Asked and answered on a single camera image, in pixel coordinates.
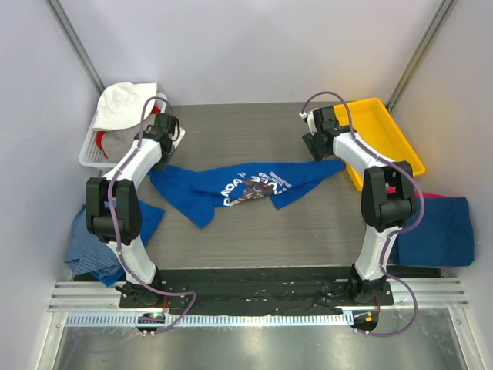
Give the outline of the blue printed t shirt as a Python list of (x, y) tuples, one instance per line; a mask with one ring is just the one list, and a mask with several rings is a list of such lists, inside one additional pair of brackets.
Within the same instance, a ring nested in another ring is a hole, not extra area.
[(268, 198), (276, 209), (299, 200), (345, 168), (342, 160), (304, 163), (241, 163), (194, 171), (168, 165), (150, 170), (150, 183), (182, 215), (206, 227), (219, 207)]

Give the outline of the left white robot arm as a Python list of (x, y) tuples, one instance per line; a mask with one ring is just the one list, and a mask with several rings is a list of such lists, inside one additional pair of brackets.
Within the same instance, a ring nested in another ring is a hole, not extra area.
[(154, 308), (164, 301), (164, 287), (156, 265), (143, 245), (142, 211), (137, 190), (155, 165), (165, 165), (184, 131), (172, 114), (159, 113), (154, 124), (139, 126), (128, 153), (102, 177), (86, 183), (88, 232), (112, 250), (125, 271), (119, 288), (122, 302)]

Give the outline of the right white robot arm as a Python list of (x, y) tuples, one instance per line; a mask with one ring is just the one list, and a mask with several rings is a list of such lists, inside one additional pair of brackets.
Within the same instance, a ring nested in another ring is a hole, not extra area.
[(366, 230), (347, 293), (354, 303), (368, 304), (384, 292), (391, 248), (416, 211), (412, 167), (377, 152), (352, 126), (340, 125), (332, 107), (303, 111), (300, 118), (308, 126), (303, 141), (315, 161), (335, 156), (362, 176), (360, 209)]

